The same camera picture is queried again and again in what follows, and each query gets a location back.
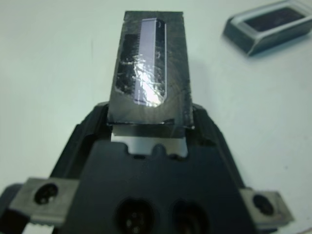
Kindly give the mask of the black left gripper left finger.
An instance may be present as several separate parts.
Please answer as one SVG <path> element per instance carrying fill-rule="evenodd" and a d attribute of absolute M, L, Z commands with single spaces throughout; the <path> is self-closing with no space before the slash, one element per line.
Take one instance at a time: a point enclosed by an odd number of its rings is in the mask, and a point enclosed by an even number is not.
<path fill-rule="evenodd" d="M 80 178 L 95 141 L 111 139 L 112 128 L 107 125 L 108 107 L 108 102 L 97 104 L 85 119 L 75 126 L 50 177 Z"/>

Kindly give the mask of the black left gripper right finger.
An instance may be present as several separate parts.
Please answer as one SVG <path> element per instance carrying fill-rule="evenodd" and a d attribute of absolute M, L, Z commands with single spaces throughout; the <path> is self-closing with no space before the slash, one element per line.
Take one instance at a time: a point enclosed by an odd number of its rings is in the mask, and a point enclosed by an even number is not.
<path fill-rule="evenodd" d="M 236 166 L 225 137 L 218 126 L 209 117 L 204 107 L 198 104 L 193 105 L 193 120 L 194 128 L 185 131 L 187 146 L 198 145 L 216 147 L 237 187 L 244 188 L 244 181 Z"/>

